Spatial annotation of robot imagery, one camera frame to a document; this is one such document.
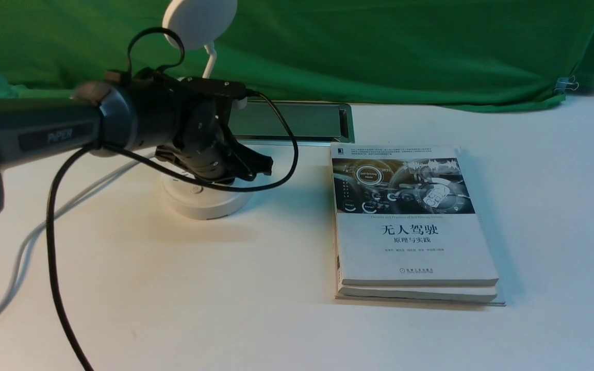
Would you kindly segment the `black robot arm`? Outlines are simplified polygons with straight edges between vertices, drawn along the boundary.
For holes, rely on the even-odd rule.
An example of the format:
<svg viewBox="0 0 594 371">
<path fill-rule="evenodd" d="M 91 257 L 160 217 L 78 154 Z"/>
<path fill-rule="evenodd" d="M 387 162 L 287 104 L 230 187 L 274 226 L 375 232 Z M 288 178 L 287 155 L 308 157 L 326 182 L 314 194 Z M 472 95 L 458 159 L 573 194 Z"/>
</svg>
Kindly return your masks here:
<svg viewBox="0 0 594 371">
<path fill-rule="evenodd" d="M 0 212 L 4 170 L 96 145 L 157 149 L 161 161 L 205 183 L 231 184 L 269 176 L 273 160 L 238 143 L 228 127 L 233 101 L 245 85 L 205 78 L 177 80 L 145 68 L 108 71 L 80 85 L 71 98 L 0 99 Z"/>
</svg>

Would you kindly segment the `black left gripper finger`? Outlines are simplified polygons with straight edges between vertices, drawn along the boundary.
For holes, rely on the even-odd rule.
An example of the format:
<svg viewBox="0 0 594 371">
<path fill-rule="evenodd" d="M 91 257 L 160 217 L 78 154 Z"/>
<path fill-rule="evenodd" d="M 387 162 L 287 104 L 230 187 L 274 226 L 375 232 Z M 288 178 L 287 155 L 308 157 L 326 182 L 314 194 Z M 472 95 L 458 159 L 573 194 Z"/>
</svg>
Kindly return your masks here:
<svg viewBox="0 0 594 371">
<path fill-rule="evenodd" d="M 242 145 L 234 137 L 226 139 L 225 164 L 231 175 L 243 181 L 254 181 L 260 174 L 271 176 L 273 159 Z"/>
</svg>

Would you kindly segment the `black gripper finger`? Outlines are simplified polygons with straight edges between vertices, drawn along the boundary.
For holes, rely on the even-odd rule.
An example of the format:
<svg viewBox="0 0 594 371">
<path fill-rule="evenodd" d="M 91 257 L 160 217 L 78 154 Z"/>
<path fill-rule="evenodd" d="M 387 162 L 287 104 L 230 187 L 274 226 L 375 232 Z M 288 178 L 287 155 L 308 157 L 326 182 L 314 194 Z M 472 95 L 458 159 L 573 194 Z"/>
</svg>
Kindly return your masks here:
<svg viewBox="0 0 594 371">
<path fill-rule="evenodd" d="M 232 186 L 234 184 L 234 181 L 237 178 L 234 175 L 231 174 L 224 174 L 222 177 L 217 178 L 213 181 L 214 184 L 218 185 L 218 186 L 225 186 L 225 187 L 229 187 Z"/>
</svg>

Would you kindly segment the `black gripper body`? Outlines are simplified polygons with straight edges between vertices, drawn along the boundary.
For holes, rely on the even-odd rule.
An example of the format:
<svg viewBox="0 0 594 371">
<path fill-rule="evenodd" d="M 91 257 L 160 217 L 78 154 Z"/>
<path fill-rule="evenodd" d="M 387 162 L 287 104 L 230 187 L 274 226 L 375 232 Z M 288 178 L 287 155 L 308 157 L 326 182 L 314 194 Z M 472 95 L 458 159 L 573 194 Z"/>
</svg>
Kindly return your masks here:
<svg viewBox="0 0 594 371">
<path fill-rule="evenodd" d="M 155 149 L 156 157 L 204 182 L 229 174 L 216 100 L 197 98 L 180 104 L 175 113 L 177 132 Z"/>
</svg>

